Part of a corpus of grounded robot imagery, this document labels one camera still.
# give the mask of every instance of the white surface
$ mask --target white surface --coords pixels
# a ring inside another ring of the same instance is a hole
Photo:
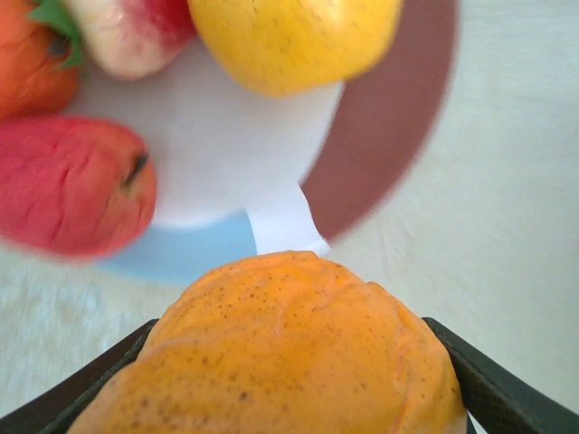
[[[298,183],[280,188],[263,201],[255,197],[246,207],[258,254],[282,250],[329,251],[312,220],[306,196]]]
[[[579,4],[465,0],[461,12],[429,147],[331,258],[579,411]],[[179,292],[0,252],[0,413]]]
[[[118,82],[92,68],[68,111],[114,118],[137,131],[158,171],[154,224],[198,227],[255,202],[256,194],[275,200],[279,189],[302,180],[342,88],[258,96],[234,84],[197,40],[150,79]]]

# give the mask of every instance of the orange mango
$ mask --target orange mango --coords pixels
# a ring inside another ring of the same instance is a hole
[[[72,426],[91,433],[464,434],[451,360],[375,283],[310,252],[216,269]]]

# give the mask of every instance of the light blue plate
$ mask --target light blue plate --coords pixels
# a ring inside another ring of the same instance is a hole
[[[120,275],[186,286],[211,269],[256,254],[249,217],[239,212],[201,229],[150,227],[100,267]]]

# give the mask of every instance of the white carpet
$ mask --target white carpet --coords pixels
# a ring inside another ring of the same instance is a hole
[[[331,258],[579,411],[579,4],[467,0],[441,124]],[[0,414],[181,288],[0,251]]]

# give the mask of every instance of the brown rim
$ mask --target brown rim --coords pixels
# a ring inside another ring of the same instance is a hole
[[[364,217],[419,152],[450,76],[457,9],[457,0],[405,0],[390,51],[346,85],[326,144],[302,185],[326,239]]]

